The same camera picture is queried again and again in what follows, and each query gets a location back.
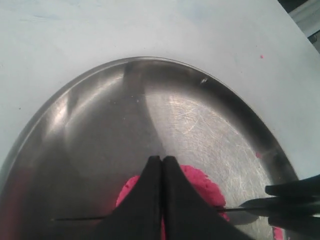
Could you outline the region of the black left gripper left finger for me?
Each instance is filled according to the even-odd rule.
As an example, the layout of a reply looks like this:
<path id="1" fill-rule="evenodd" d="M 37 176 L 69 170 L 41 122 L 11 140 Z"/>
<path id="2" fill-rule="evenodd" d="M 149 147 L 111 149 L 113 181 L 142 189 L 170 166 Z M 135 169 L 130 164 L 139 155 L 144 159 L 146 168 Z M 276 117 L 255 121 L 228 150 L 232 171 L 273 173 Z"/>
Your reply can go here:
<path id="1" fill-rule="evenodd" d="M 151 156 L 132 190 L 86 240 L 160 240 L 162 161 Z"/>

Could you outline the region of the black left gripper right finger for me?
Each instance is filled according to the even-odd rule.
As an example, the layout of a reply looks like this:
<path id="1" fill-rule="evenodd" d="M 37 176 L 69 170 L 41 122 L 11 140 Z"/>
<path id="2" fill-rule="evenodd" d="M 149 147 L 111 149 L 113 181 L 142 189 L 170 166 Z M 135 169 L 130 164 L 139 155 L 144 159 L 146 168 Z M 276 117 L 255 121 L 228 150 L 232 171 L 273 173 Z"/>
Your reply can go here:
<path id="1" fill-rule="evenodd" d="M 178 161 L 162 161 L 162 212 L 167 240 L 250 240 L 197 193 Z"/>

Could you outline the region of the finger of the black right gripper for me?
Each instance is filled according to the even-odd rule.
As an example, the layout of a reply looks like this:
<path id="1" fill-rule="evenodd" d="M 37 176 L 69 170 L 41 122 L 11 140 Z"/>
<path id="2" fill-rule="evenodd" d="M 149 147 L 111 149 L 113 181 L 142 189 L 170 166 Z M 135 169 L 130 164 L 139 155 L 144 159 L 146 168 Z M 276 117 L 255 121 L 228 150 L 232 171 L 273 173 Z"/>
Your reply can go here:
<path id="1" fill-rule="evenodd" d="M 319 197 L 320 176 L 296 180 L 278 185 L 267 185 L 265 192 L 277 197 Z"/>
<path id="2" fill-rule="evenodd" d="M 314 240 L 320 239 L 320 217 L 313 214 L 274 215 L 268 217 L 268 223 Z"/>

